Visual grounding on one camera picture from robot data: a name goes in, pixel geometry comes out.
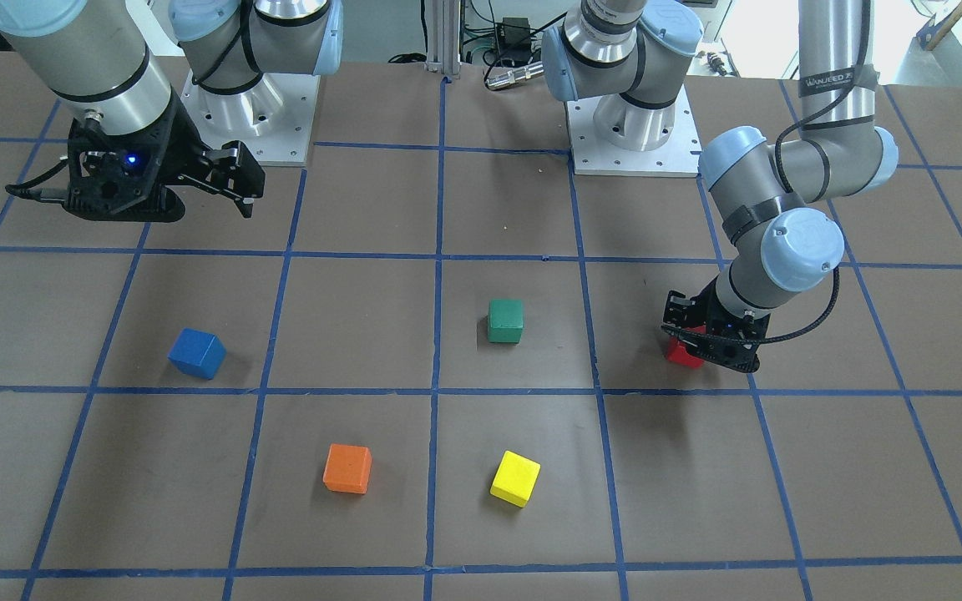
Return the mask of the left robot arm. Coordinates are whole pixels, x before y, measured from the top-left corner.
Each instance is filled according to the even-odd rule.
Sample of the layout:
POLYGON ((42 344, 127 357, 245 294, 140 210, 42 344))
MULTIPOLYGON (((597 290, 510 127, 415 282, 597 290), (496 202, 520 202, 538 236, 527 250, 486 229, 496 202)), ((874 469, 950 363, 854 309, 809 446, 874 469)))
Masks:
MULTIPOLYGON (((768 142, 733 127, 703 148, 698 172, 737 257, 698 297, 669 297, 664 331, 703 345, 776 343, 767 319, 826 277, 838 280, 845 239, 813 202, 863 193, 896 171, 894 137, 874 121, 870 1, 802 1, 799 119, 768 142)), ((703 26, 679 1, 580 1, 543 35, 547 88, 558 100, 614 107, 615 143, 630 118, 667 117, 703 26)))

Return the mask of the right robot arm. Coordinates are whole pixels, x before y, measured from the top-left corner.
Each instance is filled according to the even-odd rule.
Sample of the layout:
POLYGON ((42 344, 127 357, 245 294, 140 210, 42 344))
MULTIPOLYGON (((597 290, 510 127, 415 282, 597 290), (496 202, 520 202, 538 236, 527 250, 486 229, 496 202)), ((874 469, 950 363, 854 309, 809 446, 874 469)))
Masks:
POLYGON ((189 186, 252 216, 265 172, 248 141, 289 110, 272 77, 337 71, 342 3, 172 1, 169 13, 195 110, 122 1, 0 1, 3 38, 73 115, 65 155, 10 195, 81 220, 175 222, 189 186))

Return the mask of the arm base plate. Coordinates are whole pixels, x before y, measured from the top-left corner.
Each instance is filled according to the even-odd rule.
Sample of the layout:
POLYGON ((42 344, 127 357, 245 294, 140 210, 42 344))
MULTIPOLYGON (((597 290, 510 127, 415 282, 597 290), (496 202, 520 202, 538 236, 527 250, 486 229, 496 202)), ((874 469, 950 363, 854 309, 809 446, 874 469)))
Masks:
POLYGON ((187 81, 182 103, 211 148, 238 140, 261 166, 302 168, 321 83, 320 76, 304 73, 265 73, 251 90, 230 96, 187 81))
POLYGON ((685 87, 651 110, 619 95, 565 103, 574 170, 583 175, 695 178, 701 142, 685 87))

